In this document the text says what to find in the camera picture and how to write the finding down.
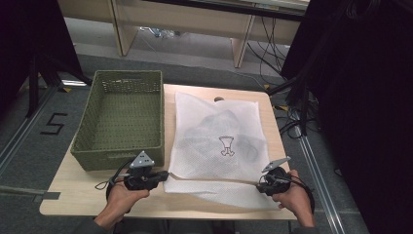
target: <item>hand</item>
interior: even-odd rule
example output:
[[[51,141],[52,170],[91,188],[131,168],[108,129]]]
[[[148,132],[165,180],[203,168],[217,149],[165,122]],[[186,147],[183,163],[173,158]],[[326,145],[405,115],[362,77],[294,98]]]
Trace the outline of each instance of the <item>hand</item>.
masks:
[[[94,222],[110,230],[121,221],[125,213],[140,199],[149,196],[148,190],[129,191],[123,182],[117,182],[110,191],[106,207],[94,219]]]
[[[298,172],[292,170],[289,172],[292,175],[291,179],[300,182],[298,177]],[[279,208],[287,208],[294,213],[297,217],[298,222],[304,227],[314,227],[315,221],[311,211],[310,199],[304,188],[299,185],[292,183],[289,189],[284,193],[274,194],[273,200],[275,202],[280,202]]]

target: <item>white mesh bag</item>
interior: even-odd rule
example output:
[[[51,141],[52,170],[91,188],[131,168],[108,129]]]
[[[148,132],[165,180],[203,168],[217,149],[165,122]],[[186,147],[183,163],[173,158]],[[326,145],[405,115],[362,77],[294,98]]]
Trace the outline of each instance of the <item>white mesh bag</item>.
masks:
[[[226,205],[274,209],[253,185],[269,163],[258,103],[204,100],[176,93],[176,133],[167,193]]]

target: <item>gray carpet floor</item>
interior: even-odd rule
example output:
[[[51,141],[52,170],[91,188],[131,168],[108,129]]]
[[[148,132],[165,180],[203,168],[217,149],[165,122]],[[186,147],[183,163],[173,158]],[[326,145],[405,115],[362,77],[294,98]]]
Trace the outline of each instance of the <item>gray carpet floor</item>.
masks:
[[[159,64],[152,62],[125,59],[98,58],[79,56],[84,73],[93,78],[96,70],[162,70],[164,82],[168,84],[227,88],[249,91],[264,91],[261,87],[268,84],[259,75],[236,74],[230,71],[213,70],[199,67]],[[75,79],[66,73],[62,79]],[[280,84],[282,78],[264,77],[267,81]],[[69,93],[57,92],[43,109],[38,121],[21,145],[19,151],[0,175],[0,185],[16,188],[47,190],[54,178],[57,168],[74,137],[86,104],[89,88],[73,89]],[[271,98],[273,104],[284,104],[286,94]],[[22,90],[11,106],[10,111],[3,113],[0,124],[0,149],[3,149],[23,121],[28,105],[27,90]],[[41,135],[41,132],[53,132],[56,127],[47,126],[53,113],[66,113],[57,116],[56,120],[64,124],[60,134],[56,136]],[[284,111],[275,110],[276,116],[285,116]],[[285,119],[278,119],[282,127]],[[313,147],[322,175],[330,191],[333,202],[339,211],[347,233],[368,233],[360,216],[357,205],[352,199],[345,181],[333,172],[334,158],[328,150],[322,133],[308,131],[309,141]],[[286,154],[292,158],[291,169],[299,171],[300,176],[314,188],[300,143],[297,139],[282,136]],[[317,191],[316,219],[321,233],[332,233]],[[70,233],[83,218],[64,216],[43,216],[39,213],[40,202],[34,195],[21,195],[0,192],[0,232],[1,233]],[[287,221],[236,221],[236,231],[242,234],[252,233],[288,233]]]

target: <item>drawing on bag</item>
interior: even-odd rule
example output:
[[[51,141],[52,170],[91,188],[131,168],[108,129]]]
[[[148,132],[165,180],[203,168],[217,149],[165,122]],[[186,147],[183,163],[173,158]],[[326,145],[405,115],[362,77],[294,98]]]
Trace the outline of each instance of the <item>drawing on bag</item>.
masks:
[[[224,144],[224,150],[221,151],[222,156],[233,156],[235,152],[231,151],[231,143],[234,138],[232,136],[221,136],[219,140]]]

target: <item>basket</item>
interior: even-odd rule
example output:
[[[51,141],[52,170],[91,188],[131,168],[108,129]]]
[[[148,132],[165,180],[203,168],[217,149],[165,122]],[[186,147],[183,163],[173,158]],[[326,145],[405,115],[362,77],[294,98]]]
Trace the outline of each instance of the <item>basket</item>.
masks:
[[[70,152],[85,171],[118,169],[144,150],[164,165],[161,71],[97,71]]]

